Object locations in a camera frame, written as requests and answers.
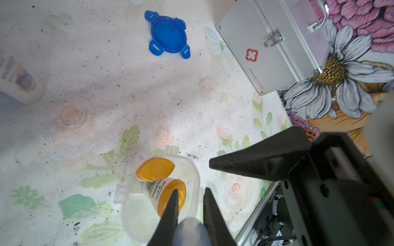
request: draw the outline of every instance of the bottle label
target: bottle label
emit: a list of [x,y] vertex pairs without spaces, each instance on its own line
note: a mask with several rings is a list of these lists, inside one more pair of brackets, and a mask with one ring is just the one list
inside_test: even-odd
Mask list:
[[158,179],[155,182],[145,182],[143,186],[146,189],[146,195],[149,196],[154,209],[157,211],[157,205],[159,204],[160,196],[166,186],[173,181],[172,178]]
[[0,76],[4,82],[15,83],[18,89],[29,93],[36,87],[33,77],[25,71],[24,67],[17,62],[12,55],[5,54],[0,48]]

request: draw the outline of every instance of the white plastic piece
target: white plastic piece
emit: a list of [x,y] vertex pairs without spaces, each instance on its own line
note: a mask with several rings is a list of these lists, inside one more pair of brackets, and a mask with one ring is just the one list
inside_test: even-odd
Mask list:
[[166,145],[164,153],[169,155],[178,155],[178,151],[179,151],[178,147]]
[[142,181],[135,177],[137,168],[152,157],[169,159],[175,164],[170,178],[180,179],[186,185],[185,204],[179,213],[178,222],[187,217],[196,217],[200,193],[200,175],[194,163],[187,157],[178,155],[179,148],[166,146],[163,154],[138,153],[134,160],[129,159],[124,180],[118,184],[114,203],[123,203],[122,224],[126,234],[137,244],[146,245],[160,221],[160,217],[149,199],[143,195]]
[[198,203],[203,203],[204,201],[204,188],[200,187],[200,196],[198,198]]
[[126,195],[129,192],[127,185],[119,183],[116,186],[115,195],[113,197],[113,203],[124,203],[126,200]]
[[371,167],[387,190],[394,196],[394,93],[385,100],[368,119],[364,134],[374,153]]

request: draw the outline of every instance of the cable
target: cable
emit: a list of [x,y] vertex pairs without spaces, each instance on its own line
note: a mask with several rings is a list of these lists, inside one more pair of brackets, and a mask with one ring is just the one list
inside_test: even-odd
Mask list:
[[278,240],[296,240],[297,237],[296,236],[278,236],[278,237],[268,237],[268,238],[264,238],[263,240],[261,240],[257,246],[263,246],[264,244],[268,243],[268,242],[272,242],[272,241],[278,241]]

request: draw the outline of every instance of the yellow flower center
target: yellow flower center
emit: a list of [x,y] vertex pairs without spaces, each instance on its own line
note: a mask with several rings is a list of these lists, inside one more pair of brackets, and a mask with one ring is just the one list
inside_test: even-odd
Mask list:
[[331,56],[325,63],[324,72],[313,80],[322,85],[336,85],[342,82],[345,77],[346,69],[340,61]]

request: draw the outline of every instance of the red cross logo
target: red cross logo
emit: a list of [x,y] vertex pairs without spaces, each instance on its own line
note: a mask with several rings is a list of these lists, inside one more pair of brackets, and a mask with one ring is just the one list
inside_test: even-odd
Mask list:
[[258,50],[248,49],[246,51],[246,59],[248,61],[256,62],[258,56]]

